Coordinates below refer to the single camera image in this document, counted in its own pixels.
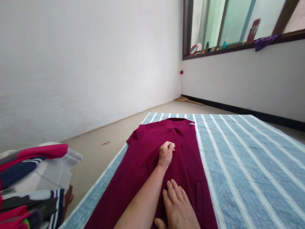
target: round mirror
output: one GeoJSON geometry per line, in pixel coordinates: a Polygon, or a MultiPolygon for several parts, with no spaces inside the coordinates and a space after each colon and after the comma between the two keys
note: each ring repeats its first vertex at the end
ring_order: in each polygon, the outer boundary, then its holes
{"type": "Polygon", "coordinates": [[[190,50],[190,55],[191,56],[195,55],[197,49],[198,49],[198,45],[194,45],[190,50]]]}

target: floor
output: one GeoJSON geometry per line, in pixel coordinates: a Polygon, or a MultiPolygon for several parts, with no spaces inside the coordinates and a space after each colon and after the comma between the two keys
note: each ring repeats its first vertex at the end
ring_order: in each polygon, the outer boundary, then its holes
{"type": "MultiPolygon", "coordinates": [[[[181,113],[181,114],[234,114],[210,106],[199,106],[188,102],[172,101],[143,111],[139,114],[119,120],[97,130],[63,141],[69,147],[83,155],[84,159],[72,168],[71,185],[73,185],[74,200],[68,207],[68,217],[87,191],[99,178],[108,164],[126,143],[131,133],[138,128],[149,112],[181,113]]],[[[305,133],[286,127],[273,125],[286,134],[305,144],[305,133]]]]}

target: windowsill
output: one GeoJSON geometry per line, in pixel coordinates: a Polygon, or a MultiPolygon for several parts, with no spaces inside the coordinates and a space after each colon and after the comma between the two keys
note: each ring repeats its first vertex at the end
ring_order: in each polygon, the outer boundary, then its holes
{"type": "MultiPolygon", "coordinates": [[[[271,45],[279,44],[279,43],[283,43],[283,42],[289,42],[289,41],[302,40],[302,39],[305,39],[305,29],[282,34],[277,39],[275,39],[271,43],[271,45]]],[[[250,48],[254,48],[254,43],[246,44],[246,45],[242,45],[242,44],[231,45],[231,46],[228,46],[226,49],[221,49],[218,51],[201,53],[201,54],[197,54],[197,55],[193,55],[193,56],[183,56],[182,60],[189,60],[189,59],[195,59],[195,58],[199,58],[199,57],[213,56],[213,55],[223,54],[223,53],[227,53],[227,52],[235,52],[235,51],[240,51],[240,50],[250,49],[250,48]]]]}

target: bottle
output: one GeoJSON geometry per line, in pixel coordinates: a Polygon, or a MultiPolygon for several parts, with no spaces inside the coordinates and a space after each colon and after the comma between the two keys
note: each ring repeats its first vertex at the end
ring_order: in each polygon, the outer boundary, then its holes
{"type": "Polygon", "coordinates": [[[227,47],[227,40],[228,40],[228,38],[226,38],[225,42],[223,43],[222,49],[225,49],[227,47]]]}
{"type": "Polygon", "coordinates": [[[207,43],[207,45],[206,45],[206,53],[207,53],[208,49],[209,49],[209,43],[207,43]]]}

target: black baseboard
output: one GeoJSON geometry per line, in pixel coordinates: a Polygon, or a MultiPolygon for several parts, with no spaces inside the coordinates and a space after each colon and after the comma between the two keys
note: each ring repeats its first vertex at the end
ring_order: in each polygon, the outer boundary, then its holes
{"type": "Polygon", "coordinates": [[[199,98],[195,98],[195,97],[188,96],[188,95],[181,95],[181,96],[184,96],[184,97],[188,98],[189,100],[203,103],[203,104],[211,106],[211,107],[230,111],[230,112],[233,112],[233,113],[236,113],[239,115],[253,115],[253,116],[259,118],[260,120],[263,120],[266,122],[271,122],[271,123],[274,123],[277,125],[281,125],[281,126],[289,127],[291,129],[305,132],[305,122],[296,121],[296,120],[288,119],[288,118],[283,118],[280,116],[266,114],[266,113],[262,113],[262,112],[258,112],[258,111],[248,110],[245,108],[239,108],[239,107],[226,105],[226,104],[222,104],[222,103],[218,103],[218,102],[213,102],[213,101],[209,101],[209,100],[199,99],[199,98]]]}

